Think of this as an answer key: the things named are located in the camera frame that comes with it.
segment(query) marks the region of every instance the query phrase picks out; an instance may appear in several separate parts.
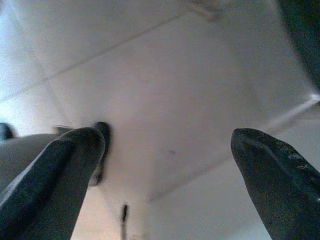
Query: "white surface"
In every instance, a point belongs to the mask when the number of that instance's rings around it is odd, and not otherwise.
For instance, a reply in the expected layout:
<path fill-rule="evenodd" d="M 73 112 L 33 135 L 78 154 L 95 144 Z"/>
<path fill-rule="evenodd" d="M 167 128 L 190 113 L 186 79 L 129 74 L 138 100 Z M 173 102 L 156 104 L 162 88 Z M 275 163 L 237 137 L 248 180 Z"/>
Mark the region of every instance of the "white surface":
<path fill-rule="evenodd" d="M 11 0 L 48 75 L 181 13 L 173 0 Z"/>
<path fill-rule="evenodd" d="M 100 193 L 114 217 L 133 206 L 132 234 L 146 199 L 223 160 L 233 129 L 264 126 L 315 93 L 273 1 L 239 1 L 212 23 L 175 0 L 7 2 L 0 119 L 20 136 L 110 122 Z"/>
<path fill-rule="evenodd" d="M 0 101 L 43 78 L 35 56 L 15 22 L 11 7 L 0 5 Z"/>
<path fill-rule="evenodd" d="M 89 187 L 71 240 L 120 240 L 120 220 L 115 218 L 100 187 Z"/>
<path fill-rule="evenodd" d="M 50 80 L 75 126 L 111 122 L 110 182 L 125 175 L 123 184 L 154 195 L 177 172 L 210 164 L 234 128 L 261 125 L 236 56 L 214 31 L 188 14 Z"/>
<path fill-rule="evenodd" d="M 67 125 L 46 83 L 0 103 L 0 121 L 13 126 L 18 136 L 53 133 Z"/>
<path fill-rule="evenodd" d="M 319 120 L 296 121 L 276 137 L 320 171 Z M 153 201 L 148 223 L 154 240 L 271 239 L 233 159 Z"/>

